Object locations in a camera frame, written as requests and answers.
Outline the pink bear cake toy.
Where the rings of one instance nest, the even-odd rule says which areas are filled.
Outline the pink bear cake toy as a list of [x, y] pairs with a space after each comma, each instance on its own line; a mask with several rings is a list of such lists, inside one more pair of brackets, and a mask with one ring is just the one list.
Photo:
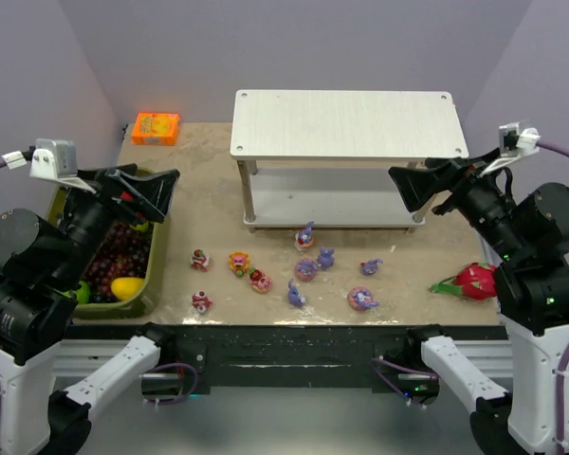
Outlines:
[[210, 255], [202, 249], [195, 249], [190, 258], [190, 266], [194, 270], [208, 271], [210, 266]]

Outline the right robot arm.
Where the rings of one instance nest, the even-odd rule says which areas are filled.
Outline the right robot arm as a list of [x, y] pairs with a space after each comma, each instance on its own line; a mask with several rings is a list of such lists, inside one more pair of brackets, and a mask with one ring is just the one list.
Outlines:
[[546, 183], [516, 202], [484, 158], [389, 174], [411, 211], [445, 192], [434, 213], [460, 212], [500, 256], [493, 279], [513, 387], [492, 383], [435, 325], [410, 329], [407, 351], [465, 406], [485, 454], [569, 454], [569, 187]]

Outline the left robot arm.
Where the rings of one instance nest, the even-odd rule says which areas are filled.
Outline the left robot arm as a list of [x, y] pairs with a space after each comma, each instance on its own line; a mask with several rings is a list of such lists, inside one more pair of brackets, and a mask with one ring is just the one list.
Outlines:
[[165, 220], [179, 172], [139, 175], [129, 164], [79, 177], [58, 224], [27, 209], [0, 215], [0, 454], [79, 452], [102, 410], [174, 344], [148, 323], [83, 381], [53, 388], [86, 269], [115, 223]]

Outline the pink bear santa hat toy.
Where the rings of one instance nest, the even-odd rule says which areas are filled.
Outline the pink bear santa hat toy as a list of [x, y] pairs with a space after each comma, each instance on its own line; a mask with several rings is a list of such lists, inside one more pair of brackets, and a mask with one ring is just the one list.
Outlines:
[[197, 291], [191, 297], [192, 307], [199, 314], [204, 314], [211, 309], [212, 300], [204, 291]]

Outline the pink bear sunflower toy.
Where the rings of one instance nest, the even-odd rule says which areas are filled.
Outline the pink bear sunflower toy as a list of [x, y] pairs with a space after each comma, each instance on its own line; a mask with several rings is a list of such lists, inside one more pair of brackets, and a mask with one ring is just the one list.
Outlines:
[[229, 269], [232, 273], [238, 277], [242, 278], [246, 275], [250, 268], [250, 258], [246, 252], [235, 251], [229, 255]]

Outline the pink bear strawberry donut toy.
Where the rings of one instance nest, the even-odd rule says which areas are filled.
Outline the pink bear strawberry donut toy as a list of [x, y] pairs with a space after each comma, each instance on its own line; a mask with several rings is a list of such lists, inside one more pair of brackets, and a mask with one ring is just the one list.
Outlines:
[[248, 271], [248, 278], [250, 286], [255, 292], [265, 294], [271, 290], [273, 280], [265, 271], [252, 267]]

